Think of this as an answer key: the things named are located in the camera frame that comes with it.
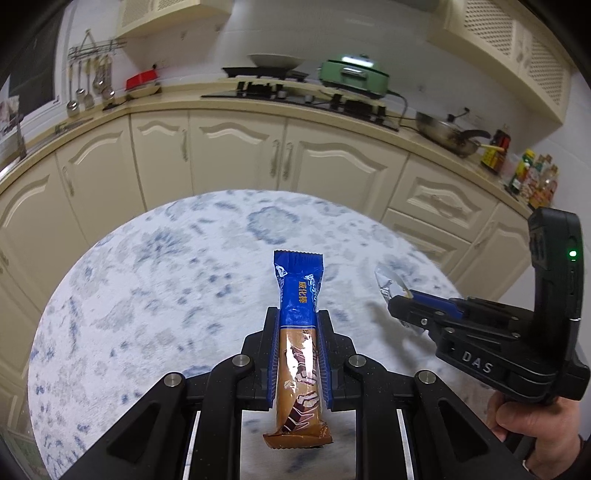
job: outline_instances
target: condiment bottle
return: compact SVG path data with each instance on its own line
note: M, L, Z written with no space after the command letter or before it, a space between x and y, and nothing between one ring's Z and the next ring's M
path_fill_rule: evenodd
M549 207L558 188L558 167L552 165L542 174L540 185L530 198L529 206L532 210L539 207Z
M503 167L503 163L505 162L507 149L509 148L509 144L511 143L511 137L506 131L509 130L507 125L503 125L503 130L497 130L494 137L492 137L491 145L495 145L497 147L504 148L504 152L499 152L495 150L486 150L480 163L487 169L493 172L495 175L498 175Z
M540 155L538 159L534 162L532 167L527 171L525 180L521 185L521 192L519 193L519 196L523 198L526 202L534 194L534 192L538 188L538 185L540 184L541 172L544 169L544 165L546 164L548 157Z
M535 152L533 150L525 150L525 153L521 157L521 161L517 165L515 174L513 175L511 182L509 182L509 186L507 187L507 190L509 190L509 192L513 195L519 195L523 181L527 176L527 171L531 168L534 158Z

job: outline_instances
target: green electric cooker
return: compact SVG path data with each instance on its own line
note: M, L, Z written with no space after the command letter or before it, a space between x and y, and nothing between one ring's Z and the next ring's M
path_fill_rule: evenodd
M377 62L367 55L343 55L340 60L327 60L319 71L319 80L327 87L382 98L387 93L390 75L380 70Z

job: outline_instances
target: cabinet door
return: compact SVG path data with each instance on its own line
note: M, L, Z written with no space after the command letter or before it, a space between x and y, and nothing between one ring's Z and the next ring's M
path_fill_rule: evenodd
M123 0L119 6L117 35L125 35L151 18L154 0Z
M392 209L386 211L382 223L413 244L446 275L470 247L455 235Z
M189 113L135 113L131 116L131 131L148 210L192 196Z
M450 0L448 29L517 75L522 58L521 24L492 0ZM478 55L466 46L468 55Z
M570 96L570 67L527 30L519 77L557 117L565 117Z
M24 386L29 353L41 312L1 265L0 305L0 378Z
M195 194L277 189L285 118L191 111L189 125Z
M527 220L499 203L449 278L464 296L497 301L531 264Z
M472 242L496 199L443 167L411 155L390 206Z
M408 153L337 128L290 119L280 190L307 193L379 221Z
M25 384L15 384L0 372L0 426L17 427L24 401Z
M0 195L0 263L40 310L88 246L54 155Z
M145 212L129 117L79 136L56 154L70 203L91 245Z

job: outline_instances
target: cabinet handle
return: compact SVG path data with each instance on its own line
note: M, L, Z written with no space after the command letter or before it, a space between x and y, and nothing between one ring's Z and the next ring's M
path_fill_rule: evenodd
M68 173L68 169L66 167L63 167L61 169L61 172L64 174L64 180L66 181L66 184L68 185L68 191L70 192L70 197L74 196L74 184L72 183L72 180L70 179L70 174Z
M496 228L496 222L489 223L488 227L486 228L486 233L482 236L482 239L478 243L474 244L474 248L480 249L480 247L482 245L487 243L491 239L495 228Z
M458 213L463 213L464 212L464 209L462 207L458 207L456 205L450 205L445 200L443 200L439 195L432 194L431 195L431 200L434 201L435 203L438 203L439 205L444 206L445 208L448 208L450 210L455 210ZM453 217L453 215L450 215L450 214L445 213L445 212L440 212L440 213L444 217L446 217L446 218L452 218Z
M183 152L183 160L189 161L189 153L187 151L187 131L183 130L183 142L181 143L181 150Z
M283 169L283 180L287 180L290 177L291 170L291 153L293 152L294 144L289 142L287 144L287 160L285 161L285 167Z
M279 140L273 140L273 160L271 160L271 171L269 172L269 174L271 175L271 178L274 179L275 175L277 175L277 166L279 163Z

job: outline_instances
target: hand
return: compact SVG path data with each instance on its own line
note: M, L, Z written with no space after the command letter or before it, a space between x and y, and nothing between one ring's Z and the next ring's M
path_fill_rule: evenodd
M488 402L486 424L502 442L508 432L536 438L535 449L525 465L542 480L568 470L581 450L579 402L559 397L543 406L506 402L495 392Z

